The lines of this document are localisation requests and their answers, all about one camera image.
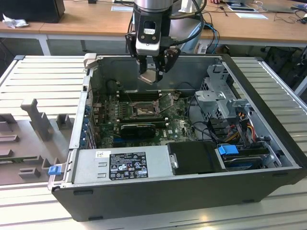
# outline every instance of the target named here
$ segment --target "warning label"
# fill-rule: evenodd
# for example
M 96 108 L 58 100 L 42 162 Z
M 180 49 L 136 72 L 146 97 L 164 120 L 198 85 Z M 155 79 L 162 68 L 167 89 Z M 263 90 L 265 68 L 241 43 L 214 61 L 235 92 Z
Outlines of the warning label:
M 145 152 L 110 154 L 110 180 L 148 177 Z

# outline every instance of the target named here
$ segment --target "motherboard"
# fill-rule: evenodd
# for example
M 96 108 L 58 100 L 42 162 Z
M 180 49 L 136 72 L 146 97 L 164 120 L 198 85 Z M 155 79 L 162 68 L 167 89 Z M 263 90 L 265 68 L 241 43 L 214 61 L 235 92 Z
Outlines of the motherboard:
M 94 105 L 96 130 L 99 130 L 97 146 L 156 146 L 196 140 L 186 116 L 187 106 L 187 98 L 172 92 L 109 95 Z

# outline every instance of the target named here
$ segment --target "blue cable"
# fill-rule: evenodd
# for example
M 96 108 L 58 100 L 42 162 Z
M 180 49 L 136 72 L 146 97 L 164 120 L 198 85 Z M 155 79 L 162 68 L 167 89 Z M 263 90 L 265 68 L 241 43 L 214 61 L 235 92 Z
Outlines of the blue cable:
M 216 49 L 216 47 L 217 47 L 217 33 L 216 33 L 216 30 L 212 27 L 212 26 L 210 26 L 210 25 L 208 25 L 208 24 L 205 24 L 206 26 L 208 26 L 213 32 L 214 32 L 214 37 L 215 37 L 215 46 L 214 46 L 214 48 L 213 48 L 213 51 L 212 51 L 212 53 L 214 53 L 214 51 L 215 51 L 215 49 Z

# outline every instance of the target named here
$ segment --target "green circuit board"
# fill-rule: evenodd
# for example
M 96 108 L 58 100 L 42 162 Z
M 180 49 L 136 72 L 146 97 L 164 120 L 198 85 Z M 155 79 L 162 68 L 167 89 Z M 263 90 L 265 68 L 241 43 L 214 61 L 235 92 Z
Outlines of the green circuit board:
M 161 97 L 157 101 L 120 102 L 115 96 L 109 96 L 103 103 L 102 112 L 99 115 L 100 148 L 122 148 L 138 146 L 166 145 L 174 141 L 196 140 L 195 133 L 191 129 L 188 118 L 185 116 L 187 103 L 184 98 L 173 101 L 172 94 Z M 155 136 L 149 139 L 124 139 L 120 135 L 120 127 L 126 120 L 136 118 L 137 122 L 143 119 L 155 117 L 163 119 L 167 117 L 167 126 L 160 127 L 162 122 L 144 122 L 146 124 L 157 124 Z

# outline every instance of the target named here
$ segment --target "white paper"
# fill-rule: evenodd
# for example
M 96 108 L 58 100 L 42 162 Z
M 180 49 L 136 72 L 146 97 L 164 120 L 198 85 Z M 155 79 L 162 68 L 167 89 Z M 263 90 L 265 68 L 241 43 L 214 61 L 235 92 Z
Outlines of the white paper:
M 257 13 L 236 13 L 239 18 L 253 18 L 253 19 L 268 19 L 263 14 L 257 14 Z
M 112 6 L 111 11 L 122 11 L 122 12 L 132 12 L 133 7 L 128 6 Z
M 6 17 L 4 14 L 3 14 L 3 20 L 2 22 L 7 26 L 7 27 L 11 27 L 13 29 L 15 29 L 16 27 L 23 27 L 23 26 L 27 26 L 29 24 L 27 24 L 27 22 L 23 19 L 12 19 L 12 18 L 9 18 L 9 17 Z

